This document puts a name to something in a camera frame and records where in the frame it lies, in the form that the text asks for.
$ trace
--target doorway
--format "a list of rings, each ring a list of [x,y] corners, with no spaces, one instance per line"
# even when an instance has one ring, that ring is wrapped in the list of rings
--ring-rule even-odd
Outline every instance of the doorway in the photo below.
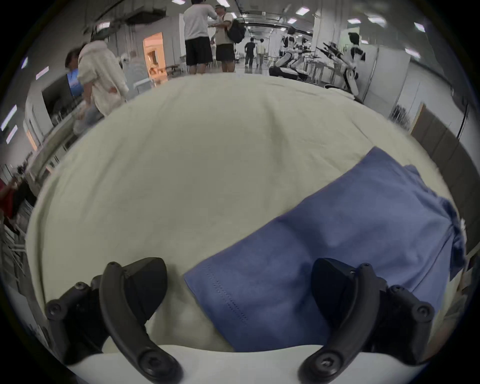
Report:
[[[144,39],[144,55],[148,76],[155,85],[168,81],[165,53],[163,51],[163,34],[157,33]]]

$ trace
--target backpack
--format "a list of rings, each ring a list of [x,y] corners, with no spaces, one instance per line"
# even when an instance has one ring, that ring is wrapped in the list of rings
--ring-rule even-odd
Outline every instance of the backpack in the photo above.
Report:
[[[230,29],[226,29],[227,36],[235,44],[241,43],[245,38],[245,26],[237,20],[233,20]]]

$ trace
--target screen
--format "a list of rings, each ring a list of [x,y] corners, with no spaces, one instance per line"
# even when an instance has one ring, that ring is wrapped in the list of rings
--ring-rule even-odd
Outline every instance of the screen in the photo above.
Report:
[[[84,88],[78,81],[78,69],[73,70],[69,74],[68,77],[68,84],[70,86],[70,91],[72,93],[73,98],[77,98],[84,92]]]

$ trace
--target blue towel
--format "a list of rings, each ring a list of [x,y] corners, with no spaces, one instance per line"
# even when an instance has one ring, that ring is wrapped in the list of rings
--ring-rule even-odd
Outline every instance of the blue towel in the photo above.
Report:
[[[238,352],[324,345],[330,329],[310,287],[319,257],[372,264],[439,310],[462,269],[455,209],[379,148],[297,207],[199,263],[184,276],[206,315]]]

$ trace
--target man in white t-shirt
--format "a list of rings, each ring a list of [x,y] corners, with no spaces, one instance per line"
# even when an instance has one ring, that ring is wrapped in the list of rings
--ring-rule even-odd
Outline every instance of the man in white t-shirt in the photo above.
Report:
[[[260,43],[257,44],[257,67],[262,67],[264,64],[264,56],[265,56],[265,46],[264,40],[260,39]]]
[[[208,16],[214,20],[218,18],[213,7],[205,4],[205,0],[192,0],[192,6],[183,14],[187,65],[192,75],[205,73],[207,64],[213,61],[208,38]]]
[[[216,5],[215,12],[218,15],[220,23],[213,24],[216,28],[215,36],[212,41],[216,41],[216,59],[222,62],[223,72],[235,71],[235,49],[233,41],[227,36],[227,30],[231,28],[233,16],[227,12],[223,5]]]

